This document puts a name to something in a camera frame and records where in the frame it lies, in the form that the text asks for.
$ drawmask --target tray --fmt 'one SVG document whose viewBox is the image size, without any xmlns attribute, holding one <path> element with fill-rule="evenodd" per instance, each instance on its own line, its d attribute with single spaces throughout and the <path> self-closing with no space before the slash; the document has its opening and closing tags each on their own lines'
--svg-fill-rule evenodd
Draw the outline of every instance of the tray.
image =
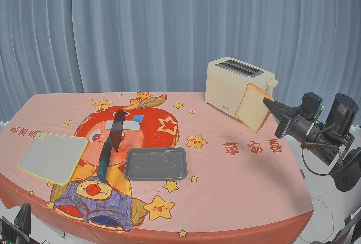
<svg viewBox="0 0 361 244">
<path fill-rule="evenodd" d="M 182 147 L 130 149 L 124 169 L 126 179 L 138 181 L 182 180 L 187 173 Z"/>
</svg>

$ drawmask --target cream toaster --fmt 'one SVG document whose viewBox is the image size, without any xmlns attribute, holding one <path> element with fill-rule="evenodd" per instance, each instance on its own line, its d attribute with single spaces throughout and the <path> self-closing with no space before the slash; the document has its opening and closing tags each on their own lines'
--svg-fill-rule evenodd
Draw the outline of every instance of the cream toaster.
<svg viewBox="0 0 361 244">
<path fill-rule="evenodd" d="M 278 84 L 273 73 L 231 57 L 211 61 L 207 68 L 205 102 L 235 118 L 250 82 L 270 96 Z"/>
</svg>

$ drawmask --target red apple drawing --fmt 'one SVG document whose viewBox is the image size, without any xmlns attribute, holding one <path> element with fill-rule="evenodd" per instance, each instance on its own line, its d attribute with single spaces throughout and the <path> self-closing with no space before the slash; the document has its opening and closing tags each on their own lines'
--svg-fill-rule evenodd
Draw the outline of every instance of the red apple drawing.
<svg viewBox="0 0 361 244">
<path fill-rule="evenodd" d="M 101 188 L 98 186 L 99 183 L 97 184 L 90 184 L 88 187 L 87 187 L 87 194 L 89 196 L 96 196 L 98 195 L 102 190 Z"/>
</svg>

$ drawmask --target purple shirt drawing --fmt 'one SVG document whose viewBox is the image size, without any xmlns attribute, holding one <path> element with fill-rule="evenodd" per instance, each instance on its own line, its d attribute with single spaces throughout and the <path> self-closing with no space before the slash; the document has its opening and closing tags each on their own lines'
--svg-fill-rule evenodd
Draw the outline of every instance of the purple shirt drawing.
<svg viewBox="0 0 361 244">
<path fill-rule="evenodd" d="M 95 176 L 87 181 L 99 181 Z M 57 208 L 61 205 L 76 207 L 83 216 L 84 221 L 93 221 L 107 226 L 121 226 L 125 231 L 133 228 L 130 220 L 131 197 L 120 192 L 111 190 L 111 196 L 107 200 L 91 200 L 78 195 L 75 191 L 81 183 L 69 183 L 65 193 L 54 205 Z"/>
</svg>

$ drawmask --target cable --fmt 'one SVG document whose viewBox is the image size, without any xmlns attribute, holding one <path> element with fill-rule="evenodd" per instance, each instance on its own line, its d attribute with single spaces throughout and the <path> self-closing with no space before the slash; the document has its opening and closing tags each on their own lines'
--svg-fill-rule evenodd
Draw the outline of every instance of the cable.
<svg viewBox="0 0 361 244">
<path fill-rule="evenodd" d="M 310 192 L 309 190 L 307 190 L 307 191 L 308 191 L 308 194 L 310 195 L 310 198 L 311 198 L 311 199 L 313 199 L 313 200 L 315 200 L 315 201 L 321 202 L 321 203 L 325 206 L 325 208 L 326 208 L 326 209 L 330 212 L 330 214 L 331 214 L 331 217 L 332 217 L 332 233 L 331 233 L 331 235 L 328 236 L 325 240 L 321 241 L 321 242 L 325 242 L 328 238 L 330 238 L 330 237 L 332 236 L 332 234 L 333 234 L 334 231 L 335 231 L 334 215 L 332 214 L 331 210 L 326 206 L 326 204 L 325 204 L 322 200 L 314 198 L 314 197 L 311 195 L 311 192 Z M 310 242 L 302 239 L 302 236 L 301 236 L 301 235 L 300 235 L 300 239 L 301 239 L 303 242 L 305 242 L 305 243 L 310 243 Z"/>
<path fill-rule="evenodd" d="M 310 137 L 312 137 L 312 136 L 314 136 L 314 135 L 317 135 L 317 134 L 320 134 L 320 133 L 322 133 L 322 132 L 325 132 L 325 131 L 331 129 L 334 125 L 335 125 L 335 124 L 333 124 L 332 126 L 328 126 L 327 128 L 324 128 L 324 129 L 319 130 L 319 131 L 317 131 L 317 132 L 313 132 L 313 133 L 309 134 L 309 135 L 307 136 L 307 138 L 310 138 Z M 341 168 L 338 169 L 337 171 L 334 171 L 334 172 L 332 172 L 332 173 L 327 173 L 327 174 L 319 174 L 319 173 L 316 173 L 316 172 L 312 171 L 312 170 L 307 166 L 307 164 L 306 164 L 305 157 L 304 157 L 304 154 L 303 154 L 303 150 L 306 148 L 306 147 L 305 147 L 305 144 L 308 145 L 308 146 L 325 146 L 325 144 L 320 144 L 320 143 L 307 143 L 306 141 L 304 141 L 304 142 L 302 143 L 302 160 L 303 160 L 303 164 L 305 164 L 306 168 L 307 168 L 312 174 L 315 174 L 315 175 L 317 175 L 317 176 L 331 176 L 331 175 L 334 175 L 335 173 L 338 173 L 338 172 L 341 171 L 343 168 L 347 167 L 347 165 L 349 165 L 349 164 L 361 153 L 361 149 L 360 149 L 360 150 L 356 153 L 356 155 L 354 155 L 354 157 L 347 162 L 347 164 L 345 164 L 343 167 L 341 167 Z"/>
</svg>

